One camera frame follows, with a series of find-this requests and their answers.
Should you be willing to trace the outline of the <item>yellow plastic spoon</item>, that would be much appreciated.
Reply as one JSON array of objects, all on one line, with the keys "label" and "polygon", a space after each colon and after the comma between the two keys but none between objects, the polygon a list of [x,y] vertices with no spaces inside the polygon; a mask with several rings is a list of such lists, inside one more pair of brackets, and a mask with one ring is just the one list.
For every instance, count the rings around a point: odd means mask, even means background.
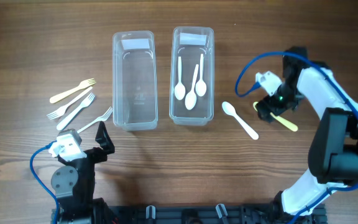
[{"label": "yellow plastic spoon", "polygon": [[294,123],[290,122],[289,120],[287,120],[285,118],[282,118],[281,116],[275,116],[273,113],[270,113],[269,115],[265,116],[264,120],[266,120],[268,122],[276,120],[279,123],[281,123],[284,127],[288,128],[291,131],[293,131],[293,132],[298,131],[297,125],[295,125]]}]

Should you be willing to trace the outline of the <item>thin white spoon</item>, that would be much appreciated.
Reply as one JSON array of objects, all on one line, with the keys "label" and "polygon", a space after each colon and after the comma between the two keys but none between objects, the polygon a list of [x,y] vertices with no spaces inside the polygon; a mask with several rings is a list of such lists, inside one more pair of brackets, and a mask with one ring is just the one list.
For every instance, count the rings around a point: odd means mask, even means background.
[{"label": "thin white spoon", "polygon": [[175,85],[174,94],[177,100],[182,100],[185,97],[185,86],[182,83],[182,60],[178,57],[178,83]]},{"label": "thin white spoon", "polygon": [[200,78],[196,83],[196,94],[200,97],[206,93],[206,83],[203,80],[204,54],[200,55]]},{"label": "thin white spoon", "polygon": [[196,79],[198,76],[198,70],[199,65],[195,65],[195,70],[193,73],[193,79],[191,84],[191,90],[188,92],[188,94],[185,97],[185,107],[187,110],[192,110],[195,107],[196,104],[196,93],[195,93],[195,85],[196,85]]}]

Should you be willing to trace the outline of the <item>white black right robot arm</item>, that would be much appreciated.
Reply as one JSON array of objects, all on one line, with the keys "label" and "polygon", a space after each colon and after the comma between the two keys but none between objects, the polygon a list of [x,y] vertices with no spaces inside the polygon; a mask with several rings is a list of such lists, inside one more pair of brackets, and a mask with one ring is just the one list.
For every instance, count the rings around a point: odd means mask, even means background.
[{"label": "white black right robot arm", "polygon": [[258,116],[268,123],[306,99],[319,117],[308,153],[308,169],[289,188],[276,194],[270,219],[293,223],[335,192],[358,189],[358,103],[335,80],[324,62],[308,59],[307,49],[292,47],[281,56],[283,77],[272,72],[256,73],[254,88],[267,92],[256,104]]}]

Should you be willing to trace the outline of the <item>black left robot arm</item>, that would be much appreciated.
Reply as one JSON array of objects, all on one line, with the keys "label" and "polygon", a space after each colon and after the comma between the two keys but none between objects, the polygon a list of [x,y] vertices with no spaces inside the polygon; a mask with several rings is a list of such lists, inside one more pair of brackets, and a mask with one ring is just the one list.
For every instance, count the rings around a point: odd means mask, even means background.
[{"label": "black left robot arm", "polygon": [[117,215],[102,198],[93,198],[95,165],[115,152],[104,122],[99,122],[98,147],[81,150],[82,139],[75,129],[60,131],[48,152],[63,164],[51,178],[59,208],[57,223],[119,223]]}]

